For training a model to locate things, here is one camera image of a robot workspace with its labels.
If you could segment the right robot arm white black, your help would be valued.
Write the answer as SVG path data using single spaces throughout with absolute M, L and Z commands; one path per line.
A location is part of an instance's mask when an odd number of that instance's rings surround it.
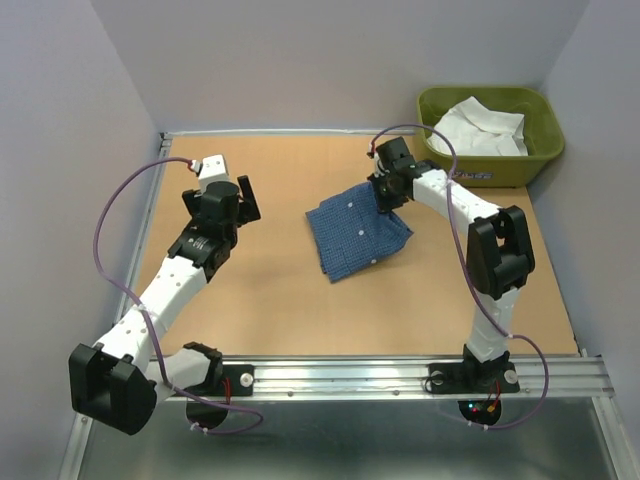
M 476 303 L 460 378 L 466 387 L 482 390 L 508 368 L 513 309 L 535 268 L 526 215 L 517 206 L 502 208 L 480 198 L 432 162 L 416 161 L 401 137 L 372 145 L 368 156 L 374 161 L 368 180 L 380 212 L 414 201 L 449 220 Z

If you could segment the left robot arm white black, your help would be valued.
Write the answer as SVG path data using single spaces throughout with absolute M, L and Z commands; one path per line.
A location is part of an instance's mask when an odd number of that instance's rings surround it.
M 189 342 L 163 357 L 160 340 L 229 259 L 239 227 L 261 214 L 248 176 L 211 181 L 182 199 L 191 219 L 151 283 L 141 295 L 129 292 L 132 305 L 117 324 L 93 345 L 78 345 L 68 360 L 73 409 L 128 435 L 173 395 L 211 409 L 191 425 L 205 434 L 233 408 L 232 382 L 217 349 Z

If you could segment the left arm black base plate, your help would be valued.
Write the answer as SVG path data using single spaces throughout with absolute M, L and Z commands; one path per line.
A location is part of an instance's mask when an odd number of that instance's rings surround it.
M 190 428 L 205 435 L 239 434 L 254 427 L 251 413 L 237 409 L 205 405 L 192 396 L 207 398 L 210 402 L 231 405 L 235 397 L 251 397 L 255 367 L 252 364 L 220 364 L 213 373 L 195 386 L 187 387 L 189 394 L 185 414 Z

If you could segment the blue plaid long sleeve shirt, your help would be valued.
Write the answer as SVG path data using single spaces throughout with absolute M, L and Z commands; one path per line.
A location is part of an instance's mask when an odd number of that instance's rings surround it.
M 401 251 L 413 231 L 378 211 L 369 182 L 329 197 L 306 213 L 322 272 L 339 282 Z

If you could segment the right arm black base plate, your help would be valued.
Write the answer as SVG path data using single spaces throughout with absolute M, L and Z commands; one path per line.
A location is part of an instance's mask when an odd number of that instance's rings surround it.
M 509 361 L 431 363 L 424 390 L 436 396 L 461 395 L 461 415 L 472 424 L 495 426 L 502 414 L 501 396 L 520 392 L 518 376 Z

